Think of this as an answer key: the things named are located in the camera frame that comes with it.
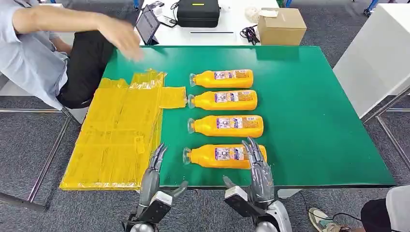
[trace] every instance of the tablet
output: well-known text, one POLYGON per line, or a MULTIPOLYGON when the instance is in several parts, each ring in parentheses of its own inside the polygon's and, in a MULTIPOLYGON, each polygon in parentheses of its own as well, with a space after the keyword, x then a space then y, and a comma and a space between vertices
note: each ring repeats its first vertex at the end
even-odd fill
POLYGON ((150 6, 147 5, 135 25, 145 45, 153 44, 154 34, 160 24, 150 6))

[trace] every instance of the white cloth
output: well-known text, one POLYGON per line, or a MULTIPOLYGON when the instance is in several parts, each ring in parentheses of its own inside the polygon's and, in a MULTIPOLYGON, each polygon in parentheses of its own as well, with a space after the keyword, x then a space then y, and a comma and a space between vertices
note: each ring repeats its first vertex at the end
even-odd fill
POLYGON ((0 0, 0 72, 60 110, 62 105, 56 96, 67 82, 68 57, 50 41, 57 35, 49 31, 16 34, 13 27, 16 10, 35 5, 36 0, 0 0))

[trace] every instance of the green tabletop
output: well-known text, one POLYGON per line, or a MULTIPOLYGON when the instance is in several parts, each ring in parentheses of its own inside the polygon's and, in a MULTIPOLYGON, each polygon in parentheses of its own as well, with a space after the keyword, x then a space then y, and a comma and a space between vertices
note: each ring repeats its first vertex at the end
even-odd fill
POLYGON ((264 134, 275 186, 373 187, 395 182, 319 47, 314 46, 152 46, 144 59, 127 61, 116 51, 104 73, 131 81, 149 68, 168 73, 165 85, 186 86, 187 94, 221 90, 190 87, 190 73, 252 69, 258 94, 254 111, 164 110, 161 140, 169 148, 161 168, 161 185, 188 180, 191 187, 223 186, 222 176, 250 184, 249 170, 184 165, 182 149, 206 144, 239 144, 242 138, 188 134, 188 118, 207 115, 255 114, 264 119, 264 134))

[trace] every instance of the shoe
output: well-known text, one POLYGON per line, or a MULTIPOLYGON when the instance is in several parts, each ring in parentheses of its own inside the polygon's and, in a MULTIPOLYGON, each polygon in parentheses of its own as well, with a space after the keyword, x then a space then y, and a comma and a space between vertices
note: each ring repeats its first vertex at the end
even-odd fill
POLYGON ((309 219, 319 232, 349 232, 349 227, 334 223, 328 215, 317 208, 309 209, 309 219))

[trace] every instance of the robotic hand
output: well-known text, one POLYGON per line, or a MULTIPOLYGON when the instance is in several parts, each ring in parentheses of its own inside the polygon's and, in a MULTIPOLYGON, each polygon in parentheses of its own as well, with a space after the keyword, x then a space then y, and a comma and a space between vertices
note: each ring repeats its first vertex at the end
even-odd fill
POLYGON ((292 232, 288 212, 280 201, 275 201, 272 171, 265 162, 256 141, 242 141, 250 162, 251 184, 249 193, 223 177, 226 187, 225 202, 241 216, 252 217, 256 232, 292 232))
POLYGON ((166 149, 164 143, 160 144, 151 157, 141 181, 137 211, 132 212, 128 220, 122 223, 126 232, 154 232, 155 225, 171 210, 172 200, 187 189, 188 182, 184 181, 172 192, 158 191, 161 163, 166 149))

